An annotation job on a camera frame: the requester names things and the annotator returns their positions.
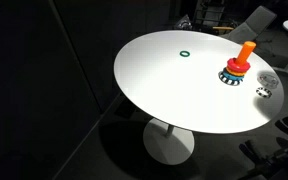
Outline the black and purple equipment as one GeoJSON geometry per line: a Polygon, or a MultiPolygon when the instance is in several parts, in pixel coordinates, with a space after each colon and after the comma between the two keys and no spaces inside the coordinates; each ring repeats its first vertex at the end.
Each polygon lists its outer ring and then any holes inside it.
{"type": "MultiPolygon", "coordinates": [[[[288,135],[288,116],[277,120],[275,126],[288,135]]],[[[277,137],[279,148],[269,155],[262,155],[251,140],[239,145],[240,151],[254,163],[254,168],[238,180],[263,176],[265,180],[288,180],[288,140],[277,137]]]]}

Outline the white round pedestal table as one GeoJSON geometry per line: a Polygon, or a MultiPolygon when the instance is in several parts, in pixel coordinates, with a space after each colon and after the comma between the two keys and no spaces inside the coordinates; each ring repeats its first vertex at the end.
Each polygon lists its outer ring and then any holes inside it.
{"type": "Polygon", "coordinates": [[[128,42],[114,75],[123,94],[152,116],[143,132],[147,152],[166,165],[185,162],[195,132],[240,133],[261,127],[280,112],[283,85],[261,57],[251,54],[241,83],[222,71],[240,44],[200,32],[169,30],[128,42]]]}

